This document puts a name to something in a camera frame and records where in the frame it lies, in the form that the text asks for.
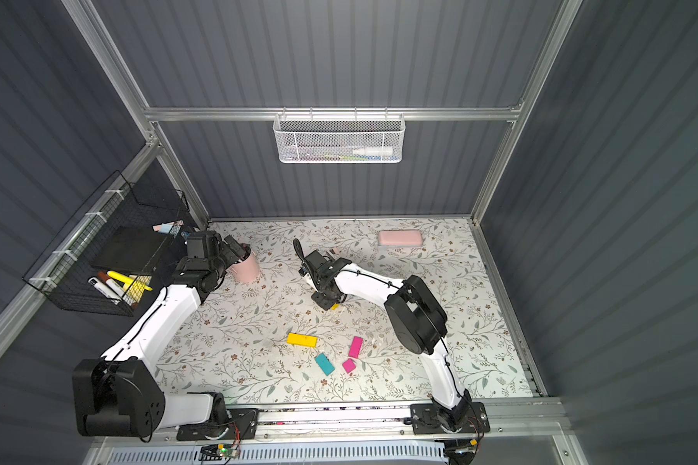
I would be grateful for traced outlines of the magenta long block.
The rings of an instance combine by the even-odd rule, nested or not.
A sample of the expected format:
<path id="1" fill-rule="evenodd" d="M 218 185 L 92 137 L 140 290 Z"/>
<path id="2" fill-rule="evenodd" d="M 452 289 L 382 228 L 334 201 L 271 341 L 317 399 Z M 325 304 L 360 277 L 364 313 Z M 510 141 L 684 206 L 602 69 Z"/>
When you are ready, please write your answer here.
<path id="1" fill-rule="evenodd" d="M 360 336 L 355 336 L 351 342 L 348 352 L 349 358 L 358 358 L 362 352 L 364 339 Z"/>

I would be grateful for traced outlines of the teal block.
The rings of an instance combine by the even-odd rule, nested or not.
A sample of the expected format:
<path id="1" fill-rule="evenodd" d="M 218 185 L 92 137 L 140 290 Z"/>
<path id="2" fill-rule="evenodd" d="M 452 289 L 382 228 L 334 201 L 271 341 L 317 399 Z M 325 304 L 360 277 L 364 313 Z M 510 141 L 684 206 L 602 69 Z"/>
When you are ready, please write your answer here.
<path id="1" fill-rule="evenodd" d="M 318 365 L 318 367 L 324 375 L 330 376 L 331 374 L 333 374 L 333 372 L 335 372 L 335 366 L 333 366 L 329 358 L 324 353 L 321 353 L 318 356 L 316 356 L 314 358 L 314 361 L 316 362 L 316 364 Z"/>

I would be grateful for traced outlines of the magenta small block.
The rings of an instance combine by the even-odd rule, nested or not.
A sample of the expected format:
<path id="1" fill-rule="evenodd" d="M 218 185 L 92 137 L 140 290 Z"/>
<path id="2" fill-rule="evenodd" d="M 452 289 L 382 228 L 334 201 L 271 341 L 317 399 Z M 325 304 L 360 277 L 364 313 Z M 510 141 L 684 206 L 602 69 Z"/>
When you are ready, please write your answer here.
<path id="1" fill-rule="evenodd" d="M 347 358 L 342 364 L 342 368 L 347 374 L 353 373 L 357 369 L 357 364 L 352 358 Z"/>

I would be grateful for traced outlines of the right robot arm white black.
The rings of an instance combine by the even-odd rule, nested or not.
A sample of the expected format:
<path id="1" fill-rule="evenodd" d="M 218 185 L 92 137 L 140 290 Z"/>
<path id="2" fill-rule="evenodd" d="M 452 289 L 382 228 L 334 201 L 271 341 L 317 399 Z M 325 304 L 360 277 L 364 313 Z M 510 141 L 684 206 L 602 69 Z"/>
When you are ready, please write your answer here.
<path id="1" fill-rule="evenodd" d="M 448 316 L 425 281 L 416 275 L 405 279 L 382 276 L 317 250 L 306 254 L 298 239 L 293 240 L 293 247 L 301 262 L 300 275 L 309 280 L 311 298 L 320 308 L 329 310 L 354 296 L 386 312 L 399 343 L 420 357 L 440 427 L 460 431 L 467 423 L 472 400 L 447 345 Z"/>

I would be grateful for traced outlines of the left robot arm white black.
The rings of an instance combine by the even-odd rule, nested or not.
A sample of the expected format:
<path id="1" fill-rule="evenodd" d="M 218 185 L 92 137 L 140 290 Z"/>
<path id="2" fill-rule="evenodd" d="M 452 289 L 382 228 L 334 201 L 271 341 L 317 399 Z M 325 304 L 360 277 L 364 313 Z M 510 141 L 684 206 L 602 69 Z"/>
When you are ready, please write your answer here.
<path id="1" fill-rule="evenodd" d="M 132 329 L 100 358 L 82 360 L 72 375 L 75 417 L 85 437 L 136 437 L 166 428 L 222 437 L 232 425 L 214 391 L 163 393 L 153 371 L 182 324 L 223 283 L 233 265 L 251 258 L 249 245 L 218 232 L 194 232 L 157 298 Z"/>

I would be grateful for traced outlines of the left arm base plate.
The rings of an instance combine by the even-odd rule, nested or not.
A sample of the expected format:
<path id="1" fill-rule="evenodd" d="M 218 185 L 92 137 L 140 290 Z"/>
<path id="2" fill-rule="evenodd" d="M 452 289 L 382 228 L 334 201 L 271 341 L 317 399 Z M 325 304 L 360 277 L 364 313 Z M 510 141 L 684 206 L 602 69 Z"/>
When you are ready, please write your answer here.
<path id="1" fill-rule="evenodd" d="M 259 414 L 258 409 L 229 409 L 224 420 L 180 426 L 176 439 L 182 442 L 250 440 L 255 437 Z"/>

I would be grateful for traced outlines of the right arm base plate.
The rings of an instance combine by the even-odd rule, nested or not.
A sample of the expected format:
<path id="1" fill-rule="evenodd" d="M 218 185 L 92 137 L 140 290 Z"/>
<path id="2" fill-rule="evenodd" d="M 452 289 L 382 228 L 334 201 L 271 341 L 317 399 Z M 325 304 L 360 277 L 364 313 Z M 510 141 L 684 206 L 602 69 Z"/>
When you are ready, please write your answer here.
<path id="1" fill-rule="evenodd" d="M 486 408 L 481 402 L 463 401 L 453 410 L 434 402 L 412 404 L 403 423 L 410 425 L 415 435 L 487 434 L 491 431 Z"/>

